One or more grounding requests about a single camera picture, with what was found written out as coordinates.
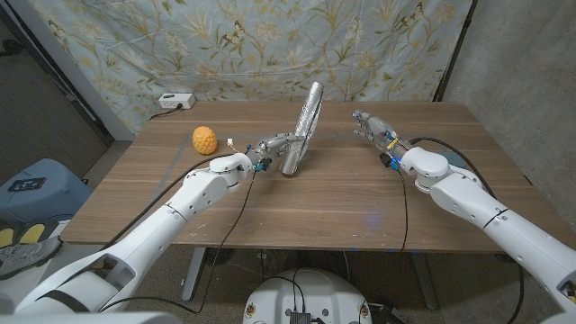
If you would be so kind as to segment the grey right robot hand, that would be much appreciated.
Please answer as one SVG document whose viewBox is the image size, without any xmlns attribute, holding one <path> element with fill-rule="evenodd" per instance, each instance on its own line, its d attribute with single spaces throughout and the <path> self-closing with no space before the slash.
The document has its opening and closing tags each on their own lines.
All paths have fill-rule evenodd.
<svg viewBox="0 0 576 324">
<path fill-rule="evenodd" d="M 389 123 L 369 112 L 355 110 L 352 116 L 359 127 L 354 134 L 371 141 L 381 151 L 379 158 L 382 163 L 398 171 L 403 156 L 412 148 L 411 144 L 402 139 Z"/>
</svg>

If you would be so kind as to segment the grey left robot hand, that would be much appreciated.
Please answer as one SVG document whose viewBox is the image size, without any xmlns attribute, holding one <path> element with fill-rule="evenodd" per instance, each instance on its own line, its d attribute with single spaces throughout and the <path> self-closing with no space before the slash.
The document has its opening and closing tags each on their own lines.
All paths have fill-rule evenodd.
<svg viewBox="0 0 576 324">
<path fill-rule="evenodd" d="M 255 146 L 248 146 L 246 155 L 255 172 L 267 171 L 277 159 L 281 159 L 281 173 L 294 176 L 305 155 L 310 137 L 291 132 L 273 134 L 261 139 Z"/>
</svg>

